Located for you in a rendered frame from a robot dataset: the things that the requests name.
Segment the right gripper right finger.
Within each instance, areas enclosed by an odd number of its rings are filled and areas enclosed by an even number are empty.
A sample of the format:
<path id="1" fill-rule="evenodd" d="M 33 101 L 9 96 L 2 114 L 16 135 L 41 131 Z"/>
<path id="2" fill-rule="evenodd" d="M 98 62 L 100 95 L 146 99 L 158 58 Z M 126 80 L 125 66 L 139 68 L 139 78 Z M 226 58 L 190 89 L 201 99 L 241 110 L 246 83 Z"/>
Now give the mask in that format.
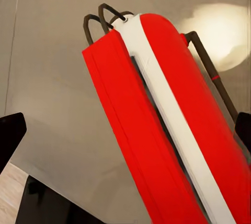
<path id="1" fill-rule="evenodd" d="M 251 113 L 238 113 L 238 117 L 234 125 L 235 132 L 251 153 Z"/>

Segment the radio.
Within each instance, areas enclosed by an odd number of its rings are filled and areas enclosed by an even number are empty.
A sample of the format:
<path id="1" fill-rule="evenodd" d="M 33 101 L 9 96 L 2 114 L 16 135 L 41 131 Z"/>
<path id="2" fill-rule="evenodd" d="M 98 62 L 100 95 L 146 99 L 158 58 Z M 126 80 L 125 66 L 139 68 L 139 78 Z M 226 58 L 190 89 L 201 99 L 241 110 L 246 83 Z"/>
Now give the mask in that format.
<path id="1" fill-rule="evenodd" d="M 115 14 L 110 23 L 104 8 Z M 106 3 L 98 14 L 84 18 L 82 54 L 153 224 L 251 224 L 251 166 L 190 41 L 234 123 L 238 113 L 197 33 Z M 90 19 L 105 32 L 95 43 Z"/>

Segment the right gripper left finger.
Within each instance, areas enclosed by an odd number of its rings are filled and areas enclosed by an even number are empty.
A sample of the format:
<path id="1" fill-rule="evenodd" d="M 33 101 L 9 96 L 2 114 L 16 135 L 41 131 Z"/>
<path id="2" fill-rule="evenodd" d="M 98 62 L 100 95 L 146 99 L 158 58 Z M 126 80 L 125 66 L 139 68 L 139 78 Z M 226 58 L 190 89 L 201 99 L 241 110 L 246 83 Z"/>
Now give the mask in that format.
<path id="1" fill-rule="evenodd" d="M 21 112 L 0 118 L 0 174 L 26 132 L 26 122 Z"/>

